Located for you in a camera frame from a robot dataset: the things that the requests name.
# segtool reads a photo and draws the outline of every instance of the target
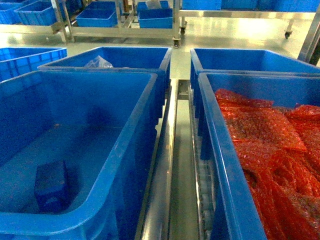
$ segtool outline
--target blue plastic bin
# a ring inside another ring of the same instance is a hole
[[[115,10],[85,9],[75,19],[79,27],[112,28],[118,25]]]
[[[183,0],[183,10],[221,10],[222,0]]]
[[[32,72],[0,83],[0,239],[134,239],[157,131],[156,74]],[[64,160],[70,206],[39,213]]]
[[[67,57],[52,63],[39,66],[39,70],[83,70],[85,65],[101,56],[110,62],[112,68],[96,68],[105,72],[138,72],[155,73],[158,75],[157,81],[162,86],[164,92],[170,83],[170,60],[172,49],[169,47],[97,47],[92,50]],[[165,103],[164,93],[161,93],[162,104]]]
[[[21,6],[26,6],[36,1],[37,0],[0,0],[0,3],[21,4]]]
[[[278,0],[274,10],[280,12],[307,12],[314,13],[320,0]]]
[[[223,222],[212,226],[218,231],[212,231],[211,239],[266,240],[214,92],[227,89],[252,99],[272,100],[275,106],[287,108],[296,103],[320,106],[320,77],[202,73],[199,85],[199,127],[204,146],[201,155],[212,161],[215,168],[219,188],[215,211],[225,217]]]
[[[191,53],[191,87],[200,93],[200,73],[309,76],[320,68],[269,50],[194,48]]]
[[[222,0],[222,9],[241,10],[251,9],[254,10],[258,6],[258,0]]]
[[[168,1],[160,1],[160,5],[163,9],[169,9],[169,2]],[[137,6],[136,6],[136,11],[139,14],[139,12],[141,10],[148,10],[147,4],[145,1],[140,1],[138,2]]]
[[[50,26],[57,21],[51,2],[36,1],[14,10],[24,25]]]
[[[172,8],[141,10],[138,14],[141,29],[172,29]]]
[[[119,1],[120,14],[122,15],[122,3]],[[93,1],[85,9],[105,9],[116,10],[116,2],[114,1]]]
[[[14,12],[22,6],[22,3],[3,3],[0,2],[0,24],[20,23],[19,17]]]
[[[64,47],[0,48],[0,82],[38,70],[38,66],[65,58]]]

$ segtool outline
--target caster wheel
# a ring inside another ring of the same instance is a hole
[[[180,42],[179,42],[179,40],[174,40],[173,47],[174,47],[175,49],[178,49],[178,48],[180,47]]]
[[[288,39],[292,34],[292,31],[286,31],[284,34],[285,39]]]
[[[186,28],[185,27],[181,27],[180,34],[181,35],[185,35],[185,33],[186,33]]]

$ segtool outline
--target clear plastic bag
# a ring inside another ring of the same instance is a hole
[[[161,4],[159,0],[148,0],[145,2],[148,9],[161,9]]]
[[[95,59],[89,61],[84,67],[85,68],[105,68],[105,69],[109,69],[109,68],[113,68],[114,66],[110,62],[105,60],[103,57],[98,55]]]

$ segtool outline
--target shiny floor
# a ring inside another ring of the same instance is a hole
[[[190,48],[268,49],[296,58],[311,24],[311,21],[295,21],[291,37],[285,39],[288,20],[242,18],[187,18],[186,20],[188,23],[181,47],[173,49],[171,78],[190,78]],[[75,43],[70,43],[66,47],[68,55],[72,56],[100,46],[171,47],[172,44],[173,41],[164,39],[78,37]],[[6,46],[64,47],[65,45],[58,35],[0,33],[0,47]],[[172,176],[171,240],[198,239],[191,155],[188,101],[179,100]]]

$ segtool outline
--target stacked blue crate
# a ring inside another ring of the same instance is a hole
[[[0,24],[17,24],[20,23],[19,17],[14,12],[22,6],[22,3],[5,3],[0,2]]]
[[[5,47],[0,48],[0,82],[36,71],[38,66],[67,56],[62,47]]]

